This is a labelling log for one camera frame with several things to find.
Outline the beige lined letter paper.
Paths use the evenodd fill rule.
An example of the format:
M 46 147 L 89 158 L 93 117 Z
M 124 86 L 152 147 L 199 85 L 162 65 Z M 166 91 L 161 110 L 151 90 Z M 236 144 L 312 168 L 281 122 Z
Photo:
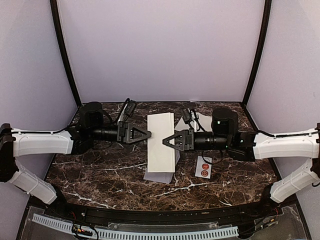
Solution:
M 148 115 L 147 130 L 151 132 L 151 137 L 147 140 L 147 171 L 174 173 L 175 150 L 163 144 L 164 139 L 175 133 L 174 114 L 166 112 Z

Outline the grey envelope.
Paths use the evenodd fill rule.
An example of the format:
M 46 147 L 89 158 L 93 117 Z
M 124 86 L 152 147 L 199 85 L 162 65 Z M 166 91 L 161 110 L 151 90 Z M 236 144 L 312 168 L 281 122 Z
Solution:
M 149 151 L 147 155 L 147 168 L 144 173 L 144 180 L 169 184 L 176 171 L 176 164 L 180 159 L 178 150 L 169 150 L 165 153 Z

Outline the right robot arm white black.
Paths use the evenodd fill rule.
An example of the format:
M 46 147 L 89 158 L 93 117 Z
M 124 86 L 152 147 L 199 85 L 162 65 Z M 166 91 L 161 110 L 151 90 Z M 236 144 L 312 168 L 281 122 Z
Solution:
M 226 151 L 236 161 L 269 158 L 306 157 L 306 162 L 287 177 L 264 188 L 255 213 L 266 217 L 275 205 L 303 188 L 320 184 L 320 128 L 291 133 L 240 131 L 238 114 L 228 108 L 212 112 L 211 131 L 196 132 L 193 128 L 177 131 L 163 139 L 163 145 L 185 151 Z

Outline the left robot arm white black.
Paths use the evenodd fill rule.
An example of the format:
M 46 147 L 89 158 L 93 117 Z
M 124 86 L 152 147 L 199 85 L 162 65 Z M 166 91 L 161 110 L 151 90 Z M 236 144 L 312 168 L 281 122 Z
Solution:
M 137 106 L 126 99 L 120 114 L 113 120 L 100 102 L 89 102 L 78 110 L 78 122 L 56 131 L 30 131 L 0 127 L 0 181 L 10 183 L 36 197 L 60 218 L 67 218 L 70 206 L 56 186 L 26 169 L 17 157 L 40 154 L 81 155 L 94 148 L 96 141 L 133 144 L 149 139 L 150 131 L 128 123 Z

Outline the red round seal sticker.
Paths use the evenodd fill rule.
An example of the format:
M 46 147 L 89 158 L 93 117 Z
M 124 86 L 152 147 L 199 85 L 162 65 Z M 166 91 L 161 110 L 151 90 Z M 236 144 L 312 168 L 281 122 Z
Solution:
M 203 170 L 208 170 L 210 168 L 210 165 L 207 164 L 207 163 L 204 163 L 204 164 L 202 164 L 201 167 L 202 167 Z

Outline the wax seal sticker sheet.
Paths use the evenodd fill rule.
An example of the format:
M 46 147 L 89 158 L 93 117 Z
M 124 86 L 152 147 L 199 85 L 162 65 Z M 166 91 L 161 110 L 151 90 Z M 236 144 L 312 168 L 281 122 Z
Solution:
M 211 157 L 197 157 L 195 167 L 195 177 L 210 179 L 212 172 L 212 158 Z

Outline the brown round seal sticker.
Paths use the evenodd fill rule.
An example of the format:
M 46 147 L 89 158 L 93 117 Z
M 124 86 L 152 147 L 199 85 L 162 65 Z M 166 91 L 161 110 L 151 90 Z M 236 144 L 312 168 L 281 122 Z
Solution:
M 207 177 L 208 175 L 209 175 L 208 171 L 206 171 L 206 170 L 202 170 L 201 171 L 201 176 L 202 177 Z

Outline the white folded paper sheet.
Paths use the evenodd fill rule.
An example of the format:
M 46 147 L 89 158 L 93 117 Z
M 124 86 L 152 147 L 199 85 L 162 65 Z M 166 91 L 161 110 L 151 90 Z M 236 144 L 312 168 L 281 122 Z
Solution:
M 195 127 L 195 132 L 212 132 L 212 117 L 211 116 L 207 116 L 207 115 L 203 115 L 199 112 L 196 112 L 197 116 L 198 116 L 198 122 L 200 123 L 200 125 L 202 126 L 202 128 L 199 126 L 198 123 L 196 122 L 191 122 L 190 125 L 192 127 Z M 182 130 L 188 130 L 190 128 L 190 126 L 188 124 L 185 124 L 185 122 L 183 121 L 183 118 L 181 117 L 180 120 L 178 121 L 177 125 L 175 126 L 174 130 L 175 131 L 182 131 Z

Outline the black front rail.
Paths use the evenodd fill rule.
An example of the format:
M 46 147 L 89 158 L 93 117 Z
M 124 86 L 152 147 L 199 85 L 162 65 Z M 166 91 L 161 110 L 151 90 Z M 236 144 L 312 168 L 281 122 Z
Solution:
M 66 202 L 60 195 L 52 204 L 46 206 L 46 211 L 56 216 L 71 220 L 106 226 L 109 223 L 120 224 L 197 224 L 218 222 L 220 224 L 246 224 L 255 219 L 266 218 L 276 214 L 274 205 L 262 205 L 260 202 L 248 203 L 223 208 L 183 211 L 136 211 L 116 210 L 84 206 Z

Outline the black right frame post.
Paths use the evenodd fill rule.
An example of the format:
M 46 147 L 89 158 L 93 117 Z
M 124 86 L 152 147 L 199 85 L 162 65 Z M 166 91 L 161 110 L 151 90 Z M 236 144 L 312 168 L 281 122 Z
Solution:
M 255 51 L 250 75 L 248 78 L 247 86 L 241 102 L 244 108 L 248 106 L 248 103 L 253 91 L 253 87 L 255 84 L 255 80 L 258 74 L 258 70 L 259 70 L 259 66 L 260 66 L 260 62 L 261 62 L 261 58 L 262 58 L 262 54 L 265 46 L 268 26 L 269 26 L 271 8 L 272 8 L 272 0 L 265 0 L 256 51 Z

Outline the black frame post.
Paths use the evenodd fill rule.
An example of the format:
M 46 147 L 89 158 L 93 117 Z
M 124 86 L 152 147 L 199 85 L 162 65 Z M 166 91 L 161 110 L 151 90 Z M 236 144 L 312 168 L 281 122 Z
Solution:
M 60 14 L 59 14 L 58 1 L 57 0 L 50 0 L 49 3 L 50 3 L 50 9 L 51 9 L 51 15 L 52 15 L 52 20 L 53 20 L 55 35 L 56 35 L 63 67 L 65 70 L 65 74 L 67 77 L 67 81 L 68 81 L 74 102 L 75 102 L 77 108 L 79 108 L 82 105 L 82 101 L 81 101 L 80 94 L 79 94 L 77 86 L 76 86 L 76 81 L 73 76 L 69 56 L 67 53 L 67 48 L 66 48 L 65 39 L 63 36 L 62 24 L 61 24 L 61 19 L 60 19 Z
M 261 62 L 261 58 L 262 58 L 262 54 L 265 46 L 268 26 L 269 26 L 271 8 L 272 8 L 272 0 L 265 0 L 256 51 L 255 51 L 250 75 L 248 78 L 247 86 L 241 102 L 244 108 L 248 106 L 248 103 L 253 91 L 253 87 L 255 84 L 255 80 L 258 74 L 258 70 L 259 70 L 259 66 L 260 66 L 260 62 Z

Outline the black left frame post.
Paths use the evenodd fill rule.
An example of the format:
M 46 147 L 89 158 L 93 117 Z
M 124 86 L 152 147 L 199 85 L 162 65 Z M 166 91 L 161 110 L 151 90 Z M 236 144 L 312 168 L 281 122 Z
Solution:
M 63 36 L 62 24 L 61 24 L 61 19 L 60 19 L 60 14 L 59 14 L 58 1 L 57 0 L 50 0 L 49 3 L 50 3 L 50 9 L 51 9 L 51 15 L 52 15 L 52 20 L 53 20 L 55 35 L 56 35 L 63 67 L 65 70 L 65 74 L 67 77 L 67 81 L 68 81 L 74 102 L 75 102 L 77 108 L 79 108 L 82 105 L 82 101 L 81 101 L 80 94 L 79 94 L 77 86 L 76 86 L 76 81 L 73 76 L 69 56 L 67 53 L 67 48 L 66 48 L 65 39 Z

